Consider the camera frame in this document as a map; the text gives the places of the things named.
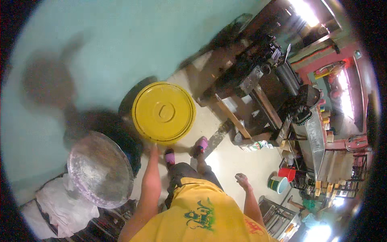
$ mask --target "person's arm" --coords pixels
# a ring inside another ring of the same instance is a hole
[[[119,242],[128,242],[145,224],[158,214],[158,201],[161,194],[161,180],[158,168],[158,149],[151,148],[148,165],[141,184],[141,195],[133,216],[121,230]]]
[[[236,182],[239,183],[239,185],[246,192],[245,207],[243,209],[243,213],[255,222],[259,223],[259,225],[264,228],[265,224],[263,221],[261,210],[259,209],[259,205],[254,196],[253,188],[248,182],[246,175],[243,173],[238,173],[235,175],[235,178]]]

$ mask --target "green and white bucket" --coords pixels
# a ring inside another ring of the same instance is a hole
[[[272,176],[267,182],[267,187],[281,194],[288,187],[288,179],[286,177]]]

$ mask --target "tiled floor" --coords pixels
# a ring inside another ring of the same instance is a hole
[[[216,55],[217,53],[208,53],[202,56],[194,62],[194,65],[187,67],[188,71],[186,69],[180,70],[179,72],[172,75],[167,81],[176,83],[185,88],[190,94],[193,94],[193,84],[191,82],[196,80],[192,80],[192,78],[190,78],[192,75],[188,75],[187,73],[192,73],[193,71],[197,71],[199,73],[202,72],[203,66],[206,66],[211,61],[211,56],[214,54]],[[177,163],[190,163],[191,157],[188,155],[188,153],[180,153],[180,151],[188,150],[201,136],[210,138],[218,130],[218,127],[226,120],[225,116],[219,112],[219,110],[213,109],[209,106],[203,108],[200,107],[197,103],[195,104],[197,111],[195,124],[191,131],[177,143],[177,146],[180,147],[179,153],[176,152],[175,154]],[[145,172],[147,160],[148,157],[143,155],[142,168],[137,175],[137,178],[135,179],[131,199],[140,198],[141,181]],[[282,157],[280,156],[277,148],[263,148],[259,151],[245,152],[238,146],[233,145],[229,136],[226,135],[223,141],[217,146],[217,148],[207,157],[206,162],[212,167],[212,170],[216,174],[224,191],[233,197],[240,208],[243,209],[245,192],[236,183],[234,178],[235,174],[241,172],[249,178],[257,199],[261,195],[264,195],[266,198],[280,204],[290,189],[290,186],[284,193],[277,194],[275,191],[267,188],[266,183],[269,175],[273,171],[278,171],[278,166],[281,160]],[[159,170],[163,186],[159,203],[162,203],[168,195],[166,189],[169,184],[167,169],[163,165],[162,160],[159,162]],[[298,197],[297,190],[292,191],[292,194],[295,196],[294,201],[298,201],[296,198]]]

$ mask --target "wall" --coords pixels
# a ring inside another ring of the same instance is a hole
[[[63,89],[52,87],[58,97],[73,85],[64,100],[79,110],[116,112],[137,82],[151,75],[166,79],[234,18],[257,14],[268,2],[42,2],[15,43],[12,69],[2,86],[2,159],[18,202],[31,199],[35,189],[63,172],[68,155],[56,96],[48,97],[54,108],[26,104],[22,80],[67,83]],[[29,62],[32,71],[26,68]]]

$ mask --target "pink slipper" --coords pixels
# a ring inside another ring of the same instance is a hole
[[[206,137],[201,137],[198,141],[195,143],[195,147],[193,148],[193,156],[195,159],[199,154],[203,154],[206,148],[208,147],[208,140]]]
[[[171,165],[175,164],[175,152],[173,151],[173,149],[171,148],[166,149],[164,152],[164,156],[167,164],[171,164]]]

